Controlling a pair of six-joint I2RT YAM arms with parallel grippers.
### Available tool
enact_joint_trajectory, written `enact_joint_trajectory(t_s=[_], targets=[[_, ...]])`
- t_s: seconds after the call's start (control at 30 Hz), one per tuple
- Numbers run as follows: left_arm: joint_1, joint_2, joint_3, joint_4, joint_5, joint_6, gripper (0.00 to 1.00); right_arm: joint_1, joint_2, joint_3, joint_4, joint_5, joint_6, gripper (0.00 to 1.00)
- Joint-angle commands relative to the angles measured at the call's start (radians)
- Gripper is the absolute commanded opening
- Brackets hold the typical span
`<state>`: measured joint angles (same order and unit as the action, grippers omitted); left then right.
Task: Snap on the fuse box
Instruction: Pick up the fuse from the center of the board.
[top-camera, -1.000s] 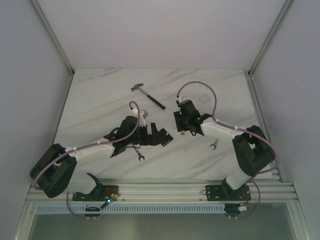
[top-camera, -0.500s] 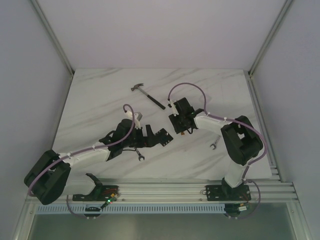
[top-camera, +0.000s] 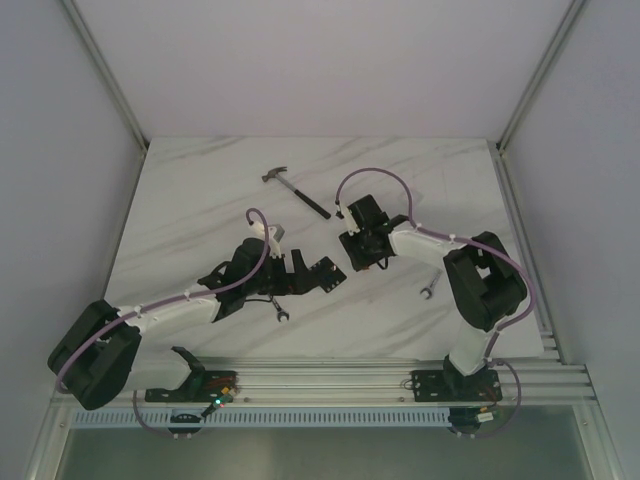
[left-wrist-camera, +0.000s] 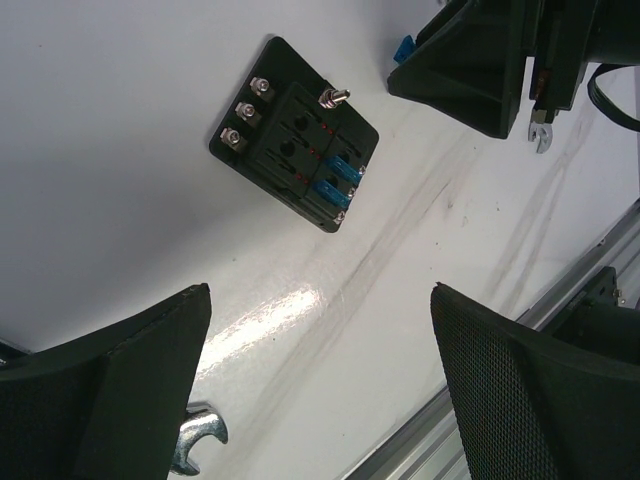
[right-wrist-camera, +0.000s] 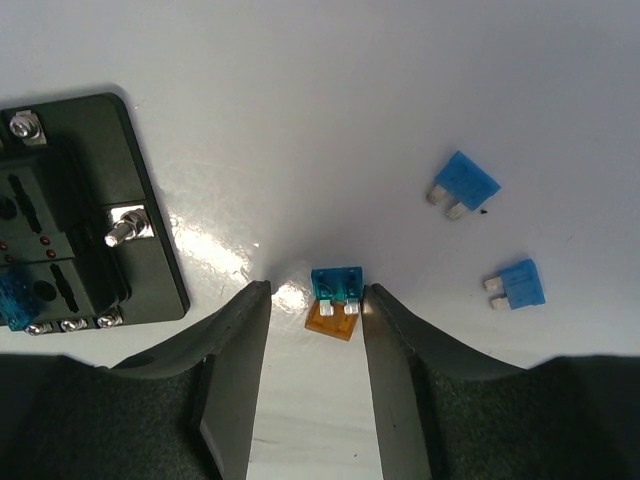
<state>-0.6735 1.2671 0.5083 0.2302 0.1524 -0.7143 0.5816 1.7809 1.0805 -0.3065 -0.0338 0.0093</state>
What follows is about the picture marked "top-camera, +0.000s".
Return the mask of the black fuse box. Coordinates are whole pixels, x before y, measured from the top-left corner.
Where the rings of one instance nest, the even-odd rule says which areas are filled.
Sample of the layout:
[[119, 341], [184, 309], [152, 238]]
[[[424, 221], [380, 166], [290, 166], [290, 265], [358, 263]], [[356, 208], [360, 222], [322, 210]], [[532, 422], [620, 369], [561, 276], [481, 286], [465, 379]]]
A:
[[313, 264], [309, 272], [313, 285], [325, 293], [330, 293], [347, 279], [344, 272], [327, 256]]

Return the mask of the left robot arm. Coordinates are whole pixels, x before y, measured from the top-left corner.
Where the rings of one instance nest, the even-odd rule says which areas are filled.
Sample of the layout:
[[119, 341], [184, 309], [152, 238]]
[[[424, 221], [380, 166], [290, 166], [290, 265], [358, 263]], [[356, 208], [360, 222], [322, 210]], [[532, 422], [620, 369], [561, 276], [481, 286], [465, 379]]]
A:
[[226, 319], [254, 296], [272, 302], [320, 285], [322, 261], [308, 266], [300, 250], [285, 256], [275, 246], [272, 240], [247, 238], [193, 287], [149, 305], [90, 303], [48, 358], [57, 391], [86, 410], [134, 391], [151, 401], [211, 399], [223, 385], [220, 377], [178, 341], [178, 334]]

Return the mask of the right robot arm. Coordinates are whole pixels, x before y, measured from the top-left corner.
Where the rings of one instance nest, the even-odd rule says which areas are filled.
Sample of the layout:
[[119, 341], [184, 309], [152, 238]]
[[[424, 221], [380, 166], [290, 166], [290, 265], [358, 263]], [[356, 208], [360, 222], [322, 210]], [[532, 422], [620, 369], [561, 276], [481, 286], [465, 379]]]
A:
[[336, 205], [336, 216], [346, 225], [339, 240], [354, 270], [385, 270], [391, 258], [406, 257], [446, 273], [462, 323], [443, 361], [443, 389], [455, 401], [481, 399], [494, 385], [490, 352], [499, 322], [527, 297], [523, 275], [500, 239], [484, 232], [468, 242], [442, 240], [416, 227], [405, 229], [409, 217], [389, 217], [371, 195], [349, 206]]

